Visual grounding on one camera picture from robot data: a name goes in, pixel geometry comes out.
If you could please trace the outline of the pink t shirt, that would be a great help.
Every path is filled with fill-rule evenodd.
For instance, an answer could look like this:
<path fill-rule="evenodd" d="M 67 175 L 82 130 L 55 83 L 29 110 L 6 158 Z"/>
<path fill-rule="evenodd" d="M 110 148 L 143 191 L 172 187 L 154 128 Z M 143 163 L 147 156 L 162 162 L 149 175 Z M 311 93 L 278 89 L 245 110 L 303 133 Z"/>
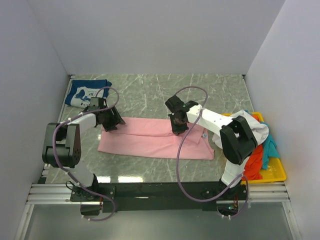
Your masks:
<path fill-rule="evenodd" d="M 134 157 L 175 159 L 182 135 L 174 135 L 168 119 L 124 117 L 117 130 L 102 131 L 99 152 Z M 179 155 L 185 160 L 213 160 L 208 131 L 196 125 L 186 137 Z"/>

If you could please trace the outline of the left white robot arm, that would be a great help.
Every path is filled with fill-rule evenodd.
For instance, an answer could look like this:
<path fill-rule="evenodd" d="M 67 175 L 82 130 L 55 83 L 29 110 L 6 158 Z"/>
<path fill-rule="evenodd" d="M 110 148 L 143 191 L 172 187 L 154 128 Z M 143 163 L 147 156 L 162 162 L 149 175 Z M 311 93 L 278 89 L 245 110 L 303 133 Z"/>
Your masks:
<path fill-rule="evenodd" d="M 75 182 L 75 189 L 82 190 L 88 201 L 94 201 L 100 195 L 100 188 L 97 177 L 81 163 L 81 134 L 99 125 L 110 132 L 125 124 L 116 107 L 109 107 L 102 97 L 92 97 L 78 116 L 46 126 L 42 160 L 63 170 Z"/>

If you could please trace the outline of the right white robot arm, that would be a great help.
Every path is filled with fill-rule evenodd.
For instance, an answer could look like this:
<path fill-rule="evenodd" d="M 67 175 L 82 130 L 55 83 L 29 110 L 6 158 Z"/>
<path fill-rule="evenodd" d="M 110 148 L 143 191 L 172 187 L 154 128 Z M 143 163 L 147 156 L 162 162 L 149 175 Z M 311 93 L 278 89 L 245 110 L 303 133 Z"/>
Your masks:
<path fill-rule="evenodd" d="M 165 105 L 171 112 L 169 118 L 172 132 L 175 135 L 185 133 L 176 155 L 176 177 L 183 194 L 199 203 L 210 202 L 220 197 L 226 200 L 232 199 L 237 194 L 236 185 L 244 176 L 245 160 L 258 146 L 247 120 L 242 116 L 232 118 L 221 115 L 192 100 L 185 103 L 177 95 L 170 97 Z M 219 193 L 207 199 L 197 199 L 189 195 L 181 183 L 179 174 L 179 160 L 183 143 L 196 125 L 220 137 L 222 151 L 227 159 L 224 173 L 220 179 L 222 185 L 219 187 Z"/>

